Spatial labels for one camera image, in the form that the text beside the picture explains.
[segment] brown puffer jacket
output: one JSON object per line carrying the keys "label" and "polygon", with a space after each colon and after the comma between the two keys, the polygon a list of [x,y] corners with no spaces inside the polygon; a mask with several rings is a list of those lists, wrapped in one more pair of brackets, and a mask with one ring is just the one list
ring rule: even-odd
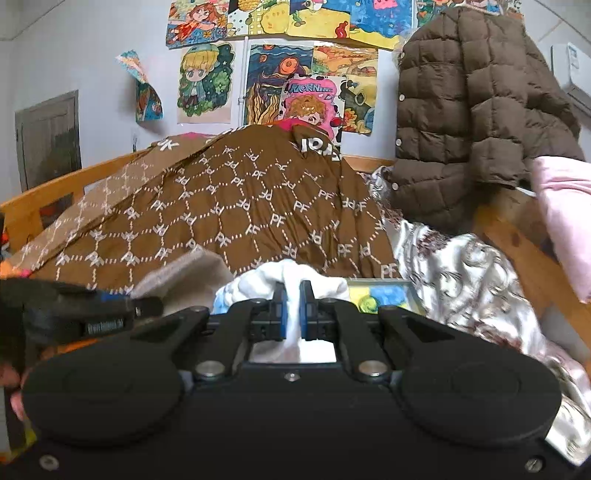
{"label": "brown puffer jacket", "polygon": [[385,177],[409,220],[465,231],[482,183],[528,182],[540,155],[584,159],[566,96],[511,18],[444,11],[404,46],[399,90],[397,160]]}

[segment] pink fabric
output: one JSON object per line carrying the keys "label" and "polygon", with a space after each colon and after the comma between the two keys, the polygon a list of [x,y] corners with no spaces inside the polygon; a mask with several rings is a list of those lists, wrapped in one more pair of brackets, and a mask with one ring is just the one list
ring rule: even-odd
{"label": "pink fabric", "polygon": [[556,257],[574,292],[591,301],[591,164],[538,157],[532,182]]}

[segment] black circular pad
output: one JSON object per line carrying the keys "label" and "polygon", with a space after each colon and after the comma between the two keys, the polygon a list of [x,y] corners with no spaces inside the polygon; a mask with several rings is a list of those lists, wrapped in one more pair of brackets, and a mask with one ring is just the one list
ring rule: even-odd
{"label": "black circular pad", "polygon": [[182,392],[177,368],[157,345],[104,341],[39,364],[23,402],[41,434],[75,445],[112,445],[152,430]]}
{"label": "black circular pad", "polygon": [[425,429],[480,447],[545,436],[562,399],[543,364],[485,342],[428,344],[404,371],[400,393]]}

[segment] drawing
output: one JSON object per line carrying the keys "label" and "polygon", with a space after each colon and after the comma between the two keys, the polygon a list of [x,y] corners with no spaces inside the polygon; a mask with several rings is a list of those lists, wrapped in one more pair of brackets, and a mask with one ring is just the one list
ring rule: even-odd
{"label": "drawing", "polygon": [[317,42],[312,73],[347,77],[343,131],[371,135],[378,91],[378,50]]}
{"label": "drawing", "polygon": [[352,0],[291,0],[286,33],[295,37],[347,38]]}
{"label": "drawing", "polygon": [[278,119],[297,118],[327,132],[340,145],[347,79],[323,75],[290,78],[281,92]]}
{"label": "drawing", "polygon": [[265,125],[276,120],[281,89],[290,75],[310,73],[312,54],[312,47],[251,47],[246,73],[245,125]]}
{"label": "drawing", "polygon": [[233,60],[229,43],[201,44],[186,51],[178,88],[180,124],[230,123]]}
{"label": "drawing", "polygon": [[490,14],[502,14],[499,0],[466,0],[466,5]]}
{"label": "drawing", "polygon": [[524,21],[523,14],[521,13],[521,0],[505,0],[503,4],[503,14],[517,20]]}
{"label": "drawing", "polygon": [[289,0],[229,0],[228,36],[285,33]]}
{"label": "drawing", "polygon": [[170,49],[225,38],[228,0],[177,0],[170,7],[166,45]]}
{"label": "drawing", "polygon": [[352,1],[349,36],[354,40],[393,50],[400,34],[412,27],[414,0]]}
{"label": "drawing", "polygon": [[156,90],[148,83],[144,69],[135,50],[129,50],[117,58],[119,64],[136,80],[135,121],[160,120],[163,117],[162,102]]}
{"label": "drawing", "polygon": [[456,4],[461,4],[462,2],[463,0],[417,0],[418,26],[422,27],[447,7],[455,7]]}

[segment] brown blanket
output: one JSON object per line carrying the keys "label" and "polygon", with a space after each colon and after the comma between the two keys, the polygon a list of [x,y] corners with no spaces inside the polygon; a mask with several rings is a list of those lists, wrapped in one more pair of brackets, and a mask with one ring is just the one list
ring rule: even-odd
{"label": "brown blanket", "polygon": [[[200,245],[235,275],[293,258],[331,276],[398,276],[376,204],[323,134],[253,125],[204,148],[191,151],[190,142],[161,142],[137,161],[159,172],[151,180],[120,190],[121,201],[69,239],[50,227],[15,256],[17,266],[33,267],[37,278],[130,291]],[[171,164],[175,149],[182,158]],[[58,222],[80,215],[79,203]]]}

